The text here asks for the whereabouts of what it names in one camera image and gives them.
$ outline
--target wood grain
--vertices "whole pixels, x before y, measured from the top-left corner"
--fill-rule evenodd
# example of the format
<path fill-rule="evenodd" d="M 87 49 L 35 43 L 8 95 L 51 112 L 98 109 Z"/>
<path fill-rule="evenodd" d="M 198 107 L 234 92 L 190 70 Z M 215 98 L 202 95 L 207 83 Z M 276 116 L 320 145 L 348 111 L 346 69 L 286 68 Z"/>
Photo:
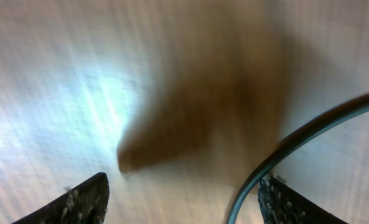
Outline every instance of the wood grain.
<path fill-rule="evenodd" d="M 223 223 L 280 138 L 367 91 L 369 1 L 0 0 L 0 223 L 97 172 L 106 223 Z M 369 113 L 275 172 L 369 223 Z"/>

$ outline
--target brown surface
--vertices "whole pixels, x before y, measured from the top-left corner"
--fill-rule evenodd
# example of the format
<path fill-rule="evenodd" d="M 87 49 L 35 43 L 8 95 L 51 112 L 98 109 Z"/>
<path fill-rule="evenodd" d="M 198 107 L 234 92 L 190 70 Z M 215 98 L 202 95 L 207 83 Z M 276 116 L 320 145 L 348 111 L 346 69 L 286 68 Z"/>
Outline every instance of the brown surface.
<path fill-rule="evenodd" d="M 369 1 L 0 0 L 0 223 L 97 172 L 107 223 L 221 223 L 280 137 L 366 91 Z M 369 114 L 306 147 L 276 172 L 369 223 Z"/>

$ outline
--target black cable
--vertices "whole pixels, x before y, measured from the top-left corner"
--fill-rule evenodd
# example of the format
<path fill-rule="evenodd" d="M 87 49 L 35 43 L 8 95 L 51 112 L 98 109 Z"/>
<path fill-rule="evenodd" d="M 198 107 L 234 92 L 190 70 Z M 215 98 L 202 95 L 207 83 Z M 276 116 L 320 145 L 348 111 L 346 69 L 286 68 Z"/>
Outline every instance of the black cable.
<path fill-rule="evenodd" d="M 277 149 L 249 175 L 241 186 L 231 205 L 227 224 L 235 223 L 246 196 L 274 166 L 318 135 L 367 111 L 369 111 L 369 93 L 332 108 L 284 138 Z"/>

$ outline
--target black wire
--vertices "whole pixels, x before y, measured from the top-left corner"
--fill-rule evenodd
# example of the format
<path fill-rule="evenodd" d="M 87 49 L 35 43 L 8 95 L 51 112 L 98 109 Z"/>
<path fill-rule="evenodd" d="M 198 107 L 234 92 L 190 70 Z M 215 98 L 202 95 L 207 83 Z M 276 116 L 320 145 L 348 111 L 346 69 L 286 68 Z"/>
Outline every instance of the black wire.
<path fill-rule="evenodd" d="M 235 223 L 246 196 L 274 166 L 318 135 L 367 111 L 369 111 L 369 93 L 332 108 L 284 138 L 277 149 L 249 175 L 241 186 L 231 205 L 227 224 Z"/>

